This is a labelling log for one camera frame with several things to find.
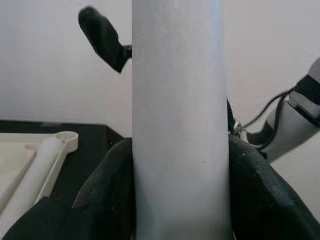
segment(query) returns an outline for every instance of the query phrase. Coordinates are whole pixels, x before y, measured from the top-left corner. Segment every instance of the black table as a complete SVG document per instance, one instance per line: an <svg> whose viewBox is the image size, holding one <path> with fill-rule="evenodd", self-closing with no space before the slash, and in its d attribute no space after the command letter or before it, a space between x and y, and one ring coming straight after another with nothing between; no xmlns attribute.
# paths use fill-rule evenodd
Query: black table
<svg viewBox="0 0 320 240"><path fill-rule="evenodd" d="M122 137L105 125L0 120L0 133L53 134L62 131L78 133L79 147L66 157L49 200L71 207L81 186Z"/></svg>

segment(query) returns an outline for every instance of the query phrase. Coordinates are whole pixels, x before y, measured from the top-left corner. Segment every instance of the white cylindrical rod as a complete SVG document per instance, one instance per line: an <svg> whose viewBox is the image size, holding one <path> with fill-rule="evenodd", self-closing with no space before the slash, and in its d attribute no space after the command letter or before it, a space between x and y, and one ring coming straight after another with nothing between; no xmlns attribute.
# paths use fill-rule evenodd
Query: white cylindrical rod
<svg viewBox="0 0 320 240"><path fill-rule="evenodd" d="M227 98L220 0L133 0L137 240L226 240Z"/></svg>

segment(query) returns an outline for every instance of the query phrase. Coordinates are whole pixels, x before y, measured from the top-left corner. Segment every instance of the black cable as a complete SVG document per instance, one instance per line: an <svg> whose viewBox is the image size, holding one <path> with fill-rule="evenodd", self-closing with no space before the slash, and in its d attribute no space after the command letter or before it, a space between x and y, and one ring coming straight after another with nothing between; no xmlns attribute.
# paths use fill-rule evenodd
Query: black cable
<svg viewBox="0 0 320 240"><path fill-rule="evenodd" d="M287 93L287 91L281 92L278 95L274 96L265 106L264 108L261 110L261 112L251 121L249 121L248 123L246 123L245 125L243 125L243 128L247 128L250 125L252 125L253 123L255 123L264 113L265 111L269 108L269 106L278 98L280 98L283 94Z"/></svg>
<svg viewBox="0 0 320 240"><path fill-rule="evenodd" d="M270 143L275 139L277 132L278 132L278 128L279 128L279 123L280 123L280 114L281 114L281 110L282 110L282 105L284 103L285 98L287 97L287 95L293 90L290 89L284 93L282 93L280 96L280 100L276 106L276 111L275 111L275 119L274 119L274 129L272 131L271 136L269 137L269 139L261 146L258 146L256 149L261 151L263 149L265 149L267 146L270 145Z"/></svg>

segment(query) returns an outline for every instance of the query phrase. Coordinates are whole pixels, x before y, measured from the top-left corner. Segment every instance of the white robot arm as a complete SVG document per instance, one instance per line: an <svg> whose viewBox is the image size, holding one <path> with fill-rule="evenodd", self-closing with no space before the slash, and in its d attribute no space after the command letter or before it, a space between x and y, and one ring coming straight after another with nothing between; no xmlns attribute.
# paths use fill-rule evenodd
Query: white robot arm
<svg viewBox="0 0 320 240"><path fill-rule="evenodd" d="M268 162L303 144L319 131L320 58L294 88L277 97L281 100L267 117L262 131L241 135L255 145Z"/></svg>

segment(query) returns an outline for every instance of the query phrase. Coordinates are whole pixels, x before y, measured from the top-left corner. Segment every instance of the white cylinder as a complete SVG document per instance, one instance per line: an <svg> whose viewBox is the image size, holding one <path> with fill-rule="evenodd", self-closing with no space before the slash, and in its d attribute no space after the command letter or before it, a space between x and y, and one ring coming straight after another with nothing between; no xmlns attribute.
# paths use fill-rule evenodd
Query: white cylinder
<svg viewBox="0 0 320 240"><path fill-rule="evenodd" d="M35 203L63 143L48 137L37 146L36 156L0 215L0 239Z"/></svg>
<svg viewBox="0 0 320 240"><path fill-rule="evenodd" d="M219 0L133 0L137 240L232 238Z"/></svg>

